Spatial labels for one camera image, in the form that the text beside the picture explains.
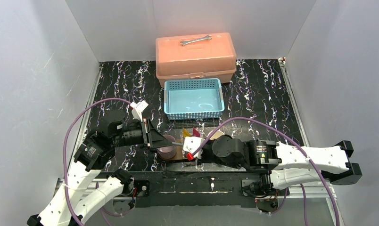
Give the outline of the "purple ceramic mug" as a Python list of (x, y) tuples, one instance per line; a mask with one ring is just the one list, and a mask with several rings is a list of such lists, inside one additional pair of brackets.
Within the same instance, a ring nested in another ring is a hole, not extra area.
[[(176, 139), (171, 136), (171, 135), (164, 135), (164, 137), (171, 141), (172, 143), (176, 142)], [(157, 154), (162, 158), (162, 159), (171, 159), (176, 155), (176, 146), (175, 145), (170, 145), (166, 147), (161, 147), (157, 149)]]

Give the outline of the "grey toothbrush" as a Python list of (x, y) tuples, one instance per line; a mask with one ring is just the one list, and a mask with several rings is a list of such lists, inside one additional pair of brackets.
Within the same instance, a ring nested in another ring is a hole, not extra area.
[(172, 145), (176, 145), (176, 146), (183, 146), (182, 143), (177, 143), (177, 142), (172, 142)]

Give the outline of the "yellow toothpaste tube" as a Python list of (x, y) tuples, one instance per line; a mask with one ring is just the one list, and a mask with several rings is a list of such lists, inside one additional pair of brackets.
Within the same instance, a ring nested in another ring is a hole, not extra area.
[(191, 137), (192, 134), (190, 134), (185, 128), (182, 128), (182, 136), (183, 138)]

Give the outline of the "pink toothpaste tube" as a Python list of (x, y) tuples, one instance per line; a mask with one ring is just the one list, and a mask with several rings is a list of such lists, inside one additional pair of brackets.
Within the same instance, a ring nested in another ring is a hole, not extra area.
[(192, 128), (192, 136), (193, 137), (202, 137), (201, 134), (198, 132), (198, 130), (195, 127)]

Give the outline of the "yellow ceramic mug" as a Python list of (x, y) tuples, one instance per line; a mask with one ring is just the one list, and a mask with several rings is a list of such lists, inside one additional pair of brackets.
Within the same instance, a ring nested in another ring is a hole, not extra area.
[(224, 132), (218, 130), (214, 134), (212, 134), (212, 131), (210, 131), (208, 133), (207, 137), (210, 136), (210, 138), (209, 138), (210, 140), (215, 140), (215, 139), (217, 139), (217, 138), (219, 138), (220, 136), (223, 136), (223, 135), (224, 135)]

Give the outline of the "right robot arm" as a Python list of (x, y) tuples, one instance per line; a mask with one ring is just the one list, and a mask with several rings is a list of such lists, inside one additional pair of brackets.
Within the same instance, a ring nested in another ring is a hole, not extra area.
[(350, 161), (353, 152), (352, 143), (346, 140), (332, 147), (316, 148), (268, 140), (241, 141), (223, 135), (208, 140), (198, 151), (191, 147), (187, 158), (205, 158), (232, 168), (259, 172), (255, 187), (267, 192), (321, 180), (338, 186), (353, 185), (363, 175), (359, 164)]

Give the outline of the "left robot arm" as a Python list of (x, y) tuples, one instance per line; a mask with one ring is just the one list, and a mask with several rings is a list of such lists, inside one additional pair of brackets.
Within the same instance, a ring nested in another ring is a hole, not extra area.
[(118, 147), (138, 145), (156, 150), (171, 146), (172, 141), (162, 135), (150, 118), (136, 115), (126, 121), (122, 113), (113, 110), (101, 118), (76, 151), (74, 161), (66, 173), (67, 185), (61, 186), (48, 206), (29, 217), (29, 226), (77, 226), (84, 224), (103, 205), (121, 194), (134, 197), (137, 193), (134, 177), (123, 169), (110, 175), (106, 182), (91, 194), (84, 192), (115, 156)]

